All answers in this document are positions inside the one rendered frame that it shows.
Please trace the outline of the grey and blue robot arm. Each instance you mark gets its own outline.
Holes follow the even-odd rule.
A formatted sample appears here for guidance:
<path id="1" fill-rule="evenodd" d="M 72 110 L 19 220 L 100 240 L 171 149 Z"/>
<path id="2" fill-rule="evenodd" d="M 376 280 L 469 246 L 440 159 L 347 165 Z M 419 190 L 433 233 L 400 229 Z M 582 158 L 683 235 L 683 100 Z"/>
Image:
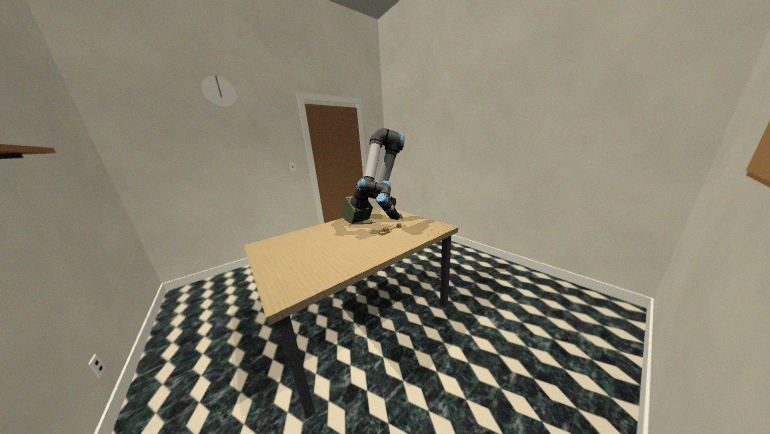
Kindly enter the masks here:
<path id="1" fill-rule="evenodd" d="M 396 155 L 403 150 L 404 141 L 404 134 L 386 128 L 378 129 L 373 133 L 369 142 L 370 149 L 364 178 L 358 181 L 355 194 L 351 198 L 351 204 L 355 208 L 366 208 L 368 206 L 368 197 L 376 199 L 383 210 L 391 208 L 391 183 L 389 178 Z M 375 182 L 374 179 L 382 145 L 385 146 L 386 152 L 378 181 Z"/>

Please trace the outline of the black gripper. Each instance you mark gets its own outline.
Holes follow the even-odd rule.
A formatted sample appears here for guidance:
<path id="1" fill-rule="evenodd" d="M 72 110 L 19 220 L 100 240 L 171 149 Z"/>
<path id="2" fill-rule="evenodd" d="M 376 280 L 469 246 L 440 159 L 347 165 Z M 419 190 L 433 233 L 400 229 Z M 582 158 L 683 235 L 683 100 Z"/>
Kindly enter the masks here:
<path id="1" fill-rule="evenodd" d="M 392 203 L 392 206 L 389 210 L 384 210 L 385 213 L 390 217 L 390 219 L 394 219 L 394 220 L 399 220 L 400 218 L 403 219 L 403 216 L 401 215 L 401 213 L 399 214 L 395 209 L 396 199 L 392 198 L 391 196 L 390 202 Z"/>

